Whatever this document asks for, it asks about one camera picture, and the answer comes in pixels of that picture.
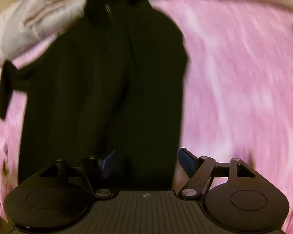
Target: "grooved gray panel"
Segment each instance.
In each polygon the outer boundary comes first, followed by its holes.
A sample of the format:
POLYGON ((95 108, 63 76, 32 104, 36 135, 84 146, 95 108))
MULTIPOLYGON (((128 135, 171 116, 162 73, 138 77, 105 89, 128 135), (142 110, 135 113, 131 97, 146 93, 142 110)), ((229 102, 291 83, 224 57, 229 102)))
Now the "grooved gray panel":
MULTIPOLYGON (((59 234, 231 234, 213 224, 193 201, 173 191, 121 191, 98 201, 78 224, 59 234)), ((276 230, 270 234, 281 234, 276 230)))

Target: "robotic device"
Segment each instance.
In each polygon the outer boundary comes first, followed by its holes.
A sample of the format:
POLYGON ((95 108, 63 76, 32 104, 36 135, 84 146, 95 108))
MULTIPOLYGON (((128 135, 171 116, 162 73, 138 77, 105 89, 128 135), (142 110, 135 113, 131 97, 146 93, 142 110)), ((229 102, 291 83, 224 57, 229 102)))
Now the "robotic device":
POLYGON ((180 149, 190 180, 176 195, 109 187, 114 155, 78 168, 58 159, 20 184, 4 201, 12 234, 283 233, 287 198, 241 159, 217 163, 180 149), (215 177, 228 181, 210 189, 215 177))

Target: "pink blanket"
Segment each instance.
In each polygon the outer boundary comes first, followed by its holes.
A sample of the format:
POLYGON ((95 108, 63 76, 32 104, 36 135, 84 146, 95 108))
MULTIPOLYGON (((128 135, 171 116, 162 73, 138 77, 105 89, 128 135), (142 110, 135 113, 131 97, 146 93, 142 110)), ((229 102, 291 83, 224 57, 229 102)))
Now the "pink blanket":
MULTIPOLYGON (((218 162, 252 161, 287 196, 290 213, 283 230, 293 234, 293 14, 233 0, 151 3, 177 23, 190 57, 180 146, 218 162)), ((14 64, 28 64, 54 38, 14 64)), ((3 200, 17 185, 25 105, 26 96, 13 93, 6 121, 0 120, 3 217, 3 200)))

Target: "pink fabric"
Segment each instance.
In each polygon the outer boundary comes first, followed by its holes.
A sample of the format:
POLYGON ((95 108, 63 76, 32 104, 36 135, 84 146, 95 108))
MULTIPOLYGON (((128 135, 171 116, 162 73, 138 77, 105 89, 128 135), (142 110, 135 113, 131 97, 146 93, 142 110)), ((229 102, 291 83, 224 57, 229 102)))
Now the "pink fabric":
MULTIPOLYGON (((191 60, 180 146, 218 162, 252 159, 255 169, 287 196, 290 213, 283 230, 293 234, 293 14, 233 0, 151 3, 180 27, 191 60)), ((28 63, 51 41, 14 63, 28 63)), ((25 105, 26 97, 14 93, 6 121, 0 120, 2 216, 3 199, 17 185, 25 105), (2 175, 4 161, 7 175, 2 175)))

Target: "silver bolt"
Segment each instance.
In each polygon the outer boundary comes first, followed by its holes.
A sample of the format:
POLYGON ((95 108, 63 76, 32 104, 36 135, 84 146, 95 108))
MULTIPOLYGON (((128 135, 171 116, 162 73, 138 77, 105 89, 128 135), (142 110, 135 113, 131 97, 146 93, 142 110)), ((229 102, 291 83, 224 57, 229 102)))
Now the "silver bolt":
POLYGON ((101 188, 96 191, 96 195, 102 196, 102 197, 109 196, 109 195, 111 195, 111 193, 112 192, 110 191, 110 189, 107 189, 107 188, 101 188))
POLYGON ((182 194, 184 196, 194 196, 197 194, 197 192, 192 188, 187 188, 187 189, 183 189, 182 194))

